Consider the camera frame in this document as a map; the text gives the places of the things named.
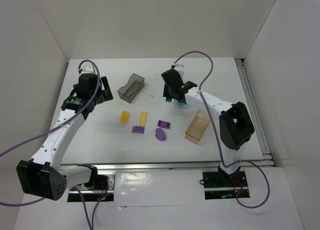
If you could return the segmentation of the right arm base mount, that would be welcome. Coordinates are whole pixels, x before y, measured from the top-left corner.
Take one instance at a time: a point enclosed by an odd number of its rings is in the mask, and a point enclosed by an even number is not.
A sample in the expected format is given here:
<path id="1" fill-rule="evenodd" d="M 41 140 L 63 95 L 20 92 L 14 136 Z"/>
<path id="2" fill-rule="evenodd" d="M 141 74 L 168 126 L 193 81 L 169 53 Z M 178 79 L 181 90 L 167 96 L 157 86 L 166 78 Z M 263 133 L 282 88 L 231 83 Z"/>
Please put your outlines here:
<path id="1" fill-rule="evenodd" d="M 204 187 L 205 200 L 222 200 L 250 198 L 247 177 L 244 171 L 240 171 L 232 180 L 223 182 L 218 172 L 203 172 L 199 184 Z"/>

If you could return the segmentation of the teal 2x4 lego brick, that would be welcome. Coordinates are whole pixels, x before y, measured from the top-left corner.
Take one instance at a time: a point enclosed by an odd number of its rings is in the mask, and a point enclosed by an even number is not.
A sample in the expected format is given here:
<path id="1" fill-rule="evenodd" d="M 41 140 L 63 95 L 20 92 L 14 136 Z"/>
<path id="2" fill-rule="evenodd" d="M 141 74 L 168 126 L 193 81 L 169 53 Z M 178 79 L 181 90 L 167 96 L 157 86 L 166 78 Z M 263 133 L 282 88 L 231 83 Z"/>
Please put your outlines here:
<path id="1" fill-rule="evenodd" d="M 168 102 L 168 103 L 171 103 L 172 102 L 172 98 L 171 97 L 166 97 L 165 101 Z"/>

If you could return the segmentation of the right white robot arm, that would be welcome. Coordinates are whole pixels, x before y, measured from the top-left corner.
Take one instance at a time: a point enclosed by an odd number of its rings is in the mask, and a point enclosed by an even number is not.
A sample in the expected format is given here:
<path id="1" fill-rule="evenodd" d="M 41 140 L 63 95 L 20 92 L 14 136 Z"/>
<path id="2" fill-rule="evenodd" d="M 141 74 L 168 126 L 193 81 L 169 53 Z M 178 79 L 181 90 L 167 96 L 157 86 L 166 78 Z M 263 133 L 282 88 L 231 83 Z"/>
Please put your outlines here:
<path id="1" fill-rule="evenodd" d="M 218 146 L 221 163 L 218 174 L 229 182 L 241 169 L 245 146 L 255 132 L 247 107 L 242 102 L 231 103 L 207 93 L 202 85 L 183 82 L 172 66 L 161 74 L 164 96 L 207 111 Z"/>

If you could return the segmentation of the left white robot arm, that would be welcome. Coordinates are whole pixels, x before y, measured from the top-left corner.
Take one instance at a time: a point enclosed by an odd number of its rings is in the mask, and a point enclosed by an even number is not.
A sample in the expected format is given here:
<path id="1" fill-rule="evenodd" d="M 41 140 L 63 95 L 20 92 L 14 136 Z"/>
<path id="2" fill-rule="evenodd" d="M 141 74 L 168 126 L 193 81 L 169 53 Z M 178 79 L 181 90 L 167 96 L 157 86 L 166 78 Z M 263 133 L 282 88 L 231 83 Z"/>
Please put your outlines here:
<path id="1" fill-rule="evenodd" d="M 92 61 L 80 65 L 78 72 L 78 82 L 63 101 L 54 128 L 30 160 L 21 160 L 16 167 L 26 194 L 57 201 L 68 189 L 83 185 L 92 190 L 97 184 L 98 170 L 93 165 L 82 163 L 60 169 L 70 143 L 89 114 L 96 105 L 113 99 L 107 78 L 100 76 Z"/>

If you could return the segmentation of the purple 2x4 lego brick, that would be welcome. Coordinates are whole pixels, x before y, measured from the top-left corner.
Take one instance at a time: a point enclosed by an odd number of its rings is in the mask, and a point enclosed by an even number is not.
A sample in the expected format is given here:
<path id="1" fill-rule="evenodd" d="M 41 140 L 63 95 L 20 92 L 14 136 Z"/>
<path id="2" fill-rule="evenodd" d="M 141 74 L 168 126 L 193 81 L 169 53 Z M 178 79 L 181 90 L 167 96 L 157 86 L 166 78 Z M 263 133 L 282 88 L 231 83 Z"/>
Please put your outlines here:
<path id="1" fill-rule="evenodd" d="M 159 128 L 170 129 L 171 123 L 168 121 L 159 120 L 157 126 Z"/>

